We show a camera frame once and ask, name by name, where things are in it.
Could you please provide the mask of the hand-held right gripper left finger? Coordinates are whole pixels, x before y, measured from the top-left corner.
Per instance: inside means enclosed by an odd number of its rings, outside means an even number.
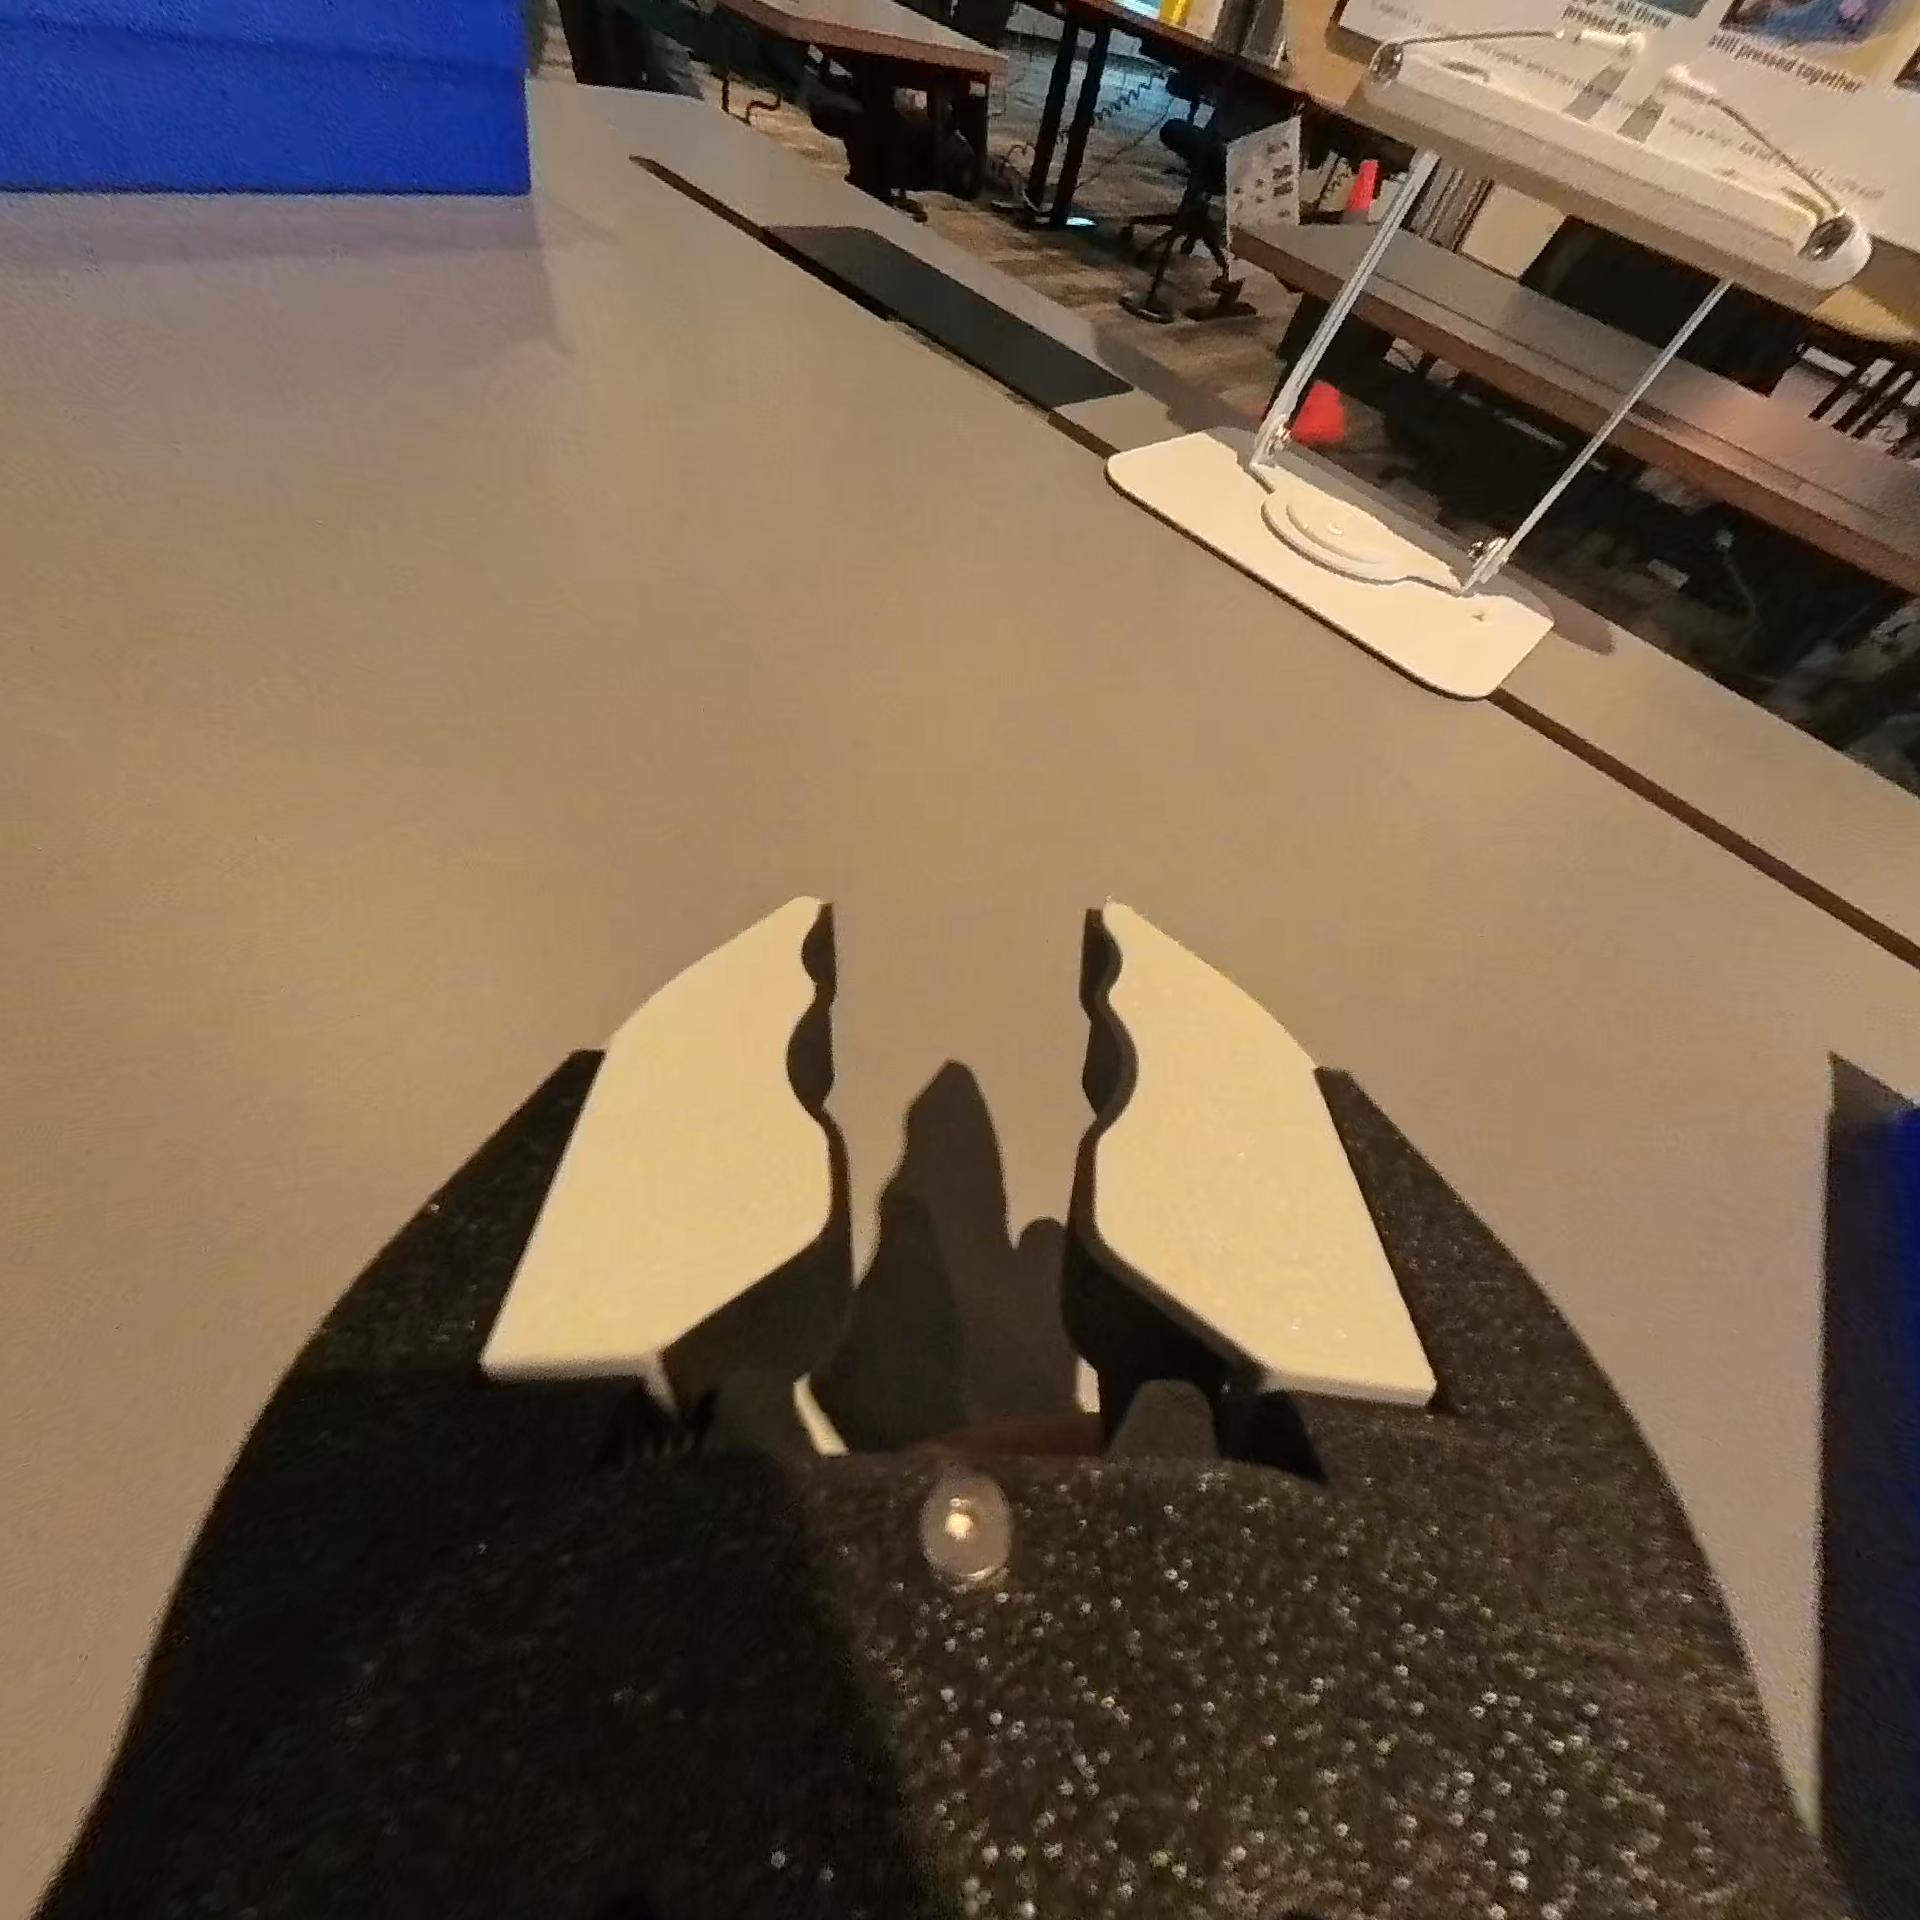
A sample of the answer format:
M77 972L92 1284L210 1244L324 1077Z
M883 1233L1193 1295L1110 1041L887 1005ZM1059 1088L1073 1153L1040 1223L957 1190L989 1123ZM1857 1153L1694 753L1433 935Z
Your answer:
M610 1037L481 1347L495 1382L800 1381L851 1306L835 923L795 898Z

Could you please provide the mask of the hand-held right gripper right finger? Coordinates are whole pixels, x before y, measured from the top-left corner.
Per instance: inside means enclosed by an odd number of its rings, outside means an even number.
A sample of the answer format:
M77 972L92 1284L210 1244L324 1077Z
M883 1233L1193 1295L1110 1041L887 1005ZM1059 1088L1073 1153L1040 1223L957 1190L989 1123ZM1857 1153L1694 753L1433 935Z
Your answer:
M1127 1306L1255 1393L1426 1411L1426 1356L1320 1073L1135 907L1086 913L1070 1232Z

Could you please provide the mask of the blue plastic bin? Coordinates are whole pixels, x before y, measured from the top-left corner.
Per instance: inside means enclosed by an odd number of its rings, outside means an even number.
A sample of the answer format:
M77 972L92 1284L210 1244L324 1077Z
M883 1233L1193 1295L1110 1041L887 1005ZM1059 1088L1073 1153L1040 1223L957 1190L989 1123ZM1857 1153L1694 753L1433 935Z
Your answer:
M4 4L7 193L530 193L521 4Z
M1917 1101L1830 1061L1821 1284L1821 1838L1917 1914Z

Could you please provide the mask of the white desk mat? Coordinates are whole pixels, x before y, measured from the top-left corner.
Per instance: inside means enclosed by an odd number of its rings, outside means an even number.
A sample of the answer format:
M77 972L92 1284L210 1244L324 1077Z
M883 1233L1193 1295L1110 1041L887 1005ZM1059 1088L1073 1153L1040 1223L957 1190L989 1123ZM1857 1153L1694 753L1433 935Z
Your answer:
M1483 702L1552 632L1552 614L1501 575L1465 589L1470 556L1312 451L1248 461L1232 427L1116 451L1108 484L1148 516L1309 614L1406 678Z

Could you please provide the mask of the white clipboard stand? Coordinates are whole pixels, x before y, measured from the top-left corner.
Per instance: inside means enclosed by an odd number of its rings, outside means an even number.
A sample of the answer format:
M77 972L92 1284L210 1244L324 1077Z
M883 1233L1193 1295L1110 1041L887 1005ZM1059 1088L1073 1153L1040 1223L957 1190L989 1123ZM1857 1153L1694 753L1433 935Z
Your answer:
M1608 61L1596 78L1579 87L1579 91L1596 94L1593 112L1589 116L1578 116L1572 107L1550 112L1502 84L1483 52L1506 41L1601 50ZM1443 147L1457 147L1487 165L1502 161L1508 168L1545 181L1585 208L1593 225L1600 214L1611 211L1617 225L1644 245L1651 245L1655 238L1690 245L1715 280L1513 534L1479 541L1470 560L1452 568L1443 560L1419 560L1406 535L1388 534L1383 521L1367 510L1338 507L1328 491L1281 463L1292 447L1292 426L1305 412L1312 374L1404 225L1404 208L1397 208L1364 245L1305 354L1281 379L1243 461L1247 476L1266 490L1262 518L1269 530L1292 556L1339 579L1361 586L1423 583L1443 593L1473 596L1501 575L1548 507L1593 463L1600 447L1635 412L1735 281L1778 303L1788 295L1823 299L1852 281L1873 252L1865 219L1839 200L1836 187L1826 186L1812 165L1792 157L1788 147L1763 132L1748 113L1684 65L1651 70L1648 41L1639 32L1560 26L1383 38L1367 61L1360 94L1367 105L1404 107L1406 120L1429 135L1429 143L1411 157L1410 192L1430 176ZM1782 175L1782 183L1763 183L1739 172L1710 175L1699 161L1658 156L1648 132L1675 105L1690 105L1732 124Z

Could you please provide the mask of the long brown workbench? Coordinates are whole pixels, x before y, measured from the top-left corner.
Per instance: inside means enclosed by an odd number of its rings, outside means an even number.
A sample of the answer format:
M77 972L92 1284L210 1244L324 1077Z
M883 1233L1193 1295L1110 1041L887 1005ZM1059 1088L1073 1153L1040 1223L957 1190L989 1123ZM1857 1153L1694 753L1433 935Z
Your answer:
M1400 232L1348 321L1579 430L1593 430L1651 358L1646 342ZM1783 398L1676 358L1608 447L1917 596L1917 470L1812 422Z

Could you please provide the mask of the black desk mat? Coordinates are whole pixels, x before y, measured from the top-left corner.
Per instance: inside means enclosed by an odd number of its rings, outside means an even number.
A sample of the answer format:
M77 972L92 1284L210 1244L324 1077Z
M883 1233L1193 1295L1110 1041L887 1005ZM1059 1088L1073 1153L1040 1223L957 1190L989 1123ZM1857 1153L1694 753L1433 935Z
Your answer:
M986 376L1025 407L1055 414L1113 400L1130 383L1021 321L899 244L859 226L766 226L772 252L868 312Z

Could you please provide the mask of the black office chair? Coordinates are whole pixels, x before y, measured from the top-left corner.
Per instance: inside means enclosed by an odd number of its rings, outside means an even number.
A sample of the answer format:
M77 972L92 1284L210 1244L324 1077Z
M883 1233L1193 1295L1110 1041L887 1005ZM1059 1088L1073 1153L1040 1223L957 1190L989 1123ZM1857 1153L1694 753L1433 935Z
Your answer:
M1251 321L1255 303L1243 295L1243 281L1230 259L1226 211L1226 143L1207 124L1193 120L1164 124L1161 147L1181 163L1183 187L1168 211L1135 214L1121 221L1116 245L1134 262L1150 259L1153 274L1143 285L1116 295L1116 306L1141 323L1222 323ZM1174 312L1164 295L1164 280L1174 256L1203 252L1214 265L1210 292L1203 303Z

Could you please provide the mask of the printed paper sheet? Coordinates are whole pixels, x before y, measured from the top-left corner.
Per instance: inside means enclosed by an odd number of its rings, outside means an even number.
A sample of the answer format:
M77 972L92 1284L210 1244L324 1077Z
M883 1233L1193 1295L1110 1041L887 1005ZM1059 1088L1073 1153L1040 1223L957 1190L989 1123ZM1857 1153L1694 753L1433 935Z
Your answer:
M1222 208L1226 236L1298 226L1305 175L1305 116L1292 113L1226 141L1222 152Z

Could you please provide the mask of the background office desk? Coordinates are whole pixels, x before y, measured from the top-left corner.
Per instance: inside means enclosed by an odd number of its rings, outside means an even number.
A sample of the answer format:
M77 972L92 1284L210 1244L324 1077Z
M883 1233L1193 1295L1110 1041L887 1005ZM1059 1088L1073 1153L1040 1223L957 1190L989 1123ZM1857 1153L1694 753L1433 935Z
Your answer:
M796 103L837 141L855 192L924 219L921 196L972 203L989 161L989 91L1015 4L719 4L800 58Z

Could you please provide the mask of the wooden clipboard with instruction sheet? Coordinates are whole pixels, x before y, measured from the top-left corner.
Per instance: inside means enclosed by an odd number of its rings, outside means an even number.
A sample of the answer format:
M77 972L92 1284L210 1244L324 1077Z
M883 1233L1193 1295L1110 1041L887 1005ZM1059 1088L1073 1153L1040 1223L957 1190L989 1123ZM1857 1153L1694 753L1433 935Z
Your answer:
M1694 56L1783 58L1788 73L1917 90L1917 4L1338 4L1331 23L1382 41L1440 32L1596 29Z

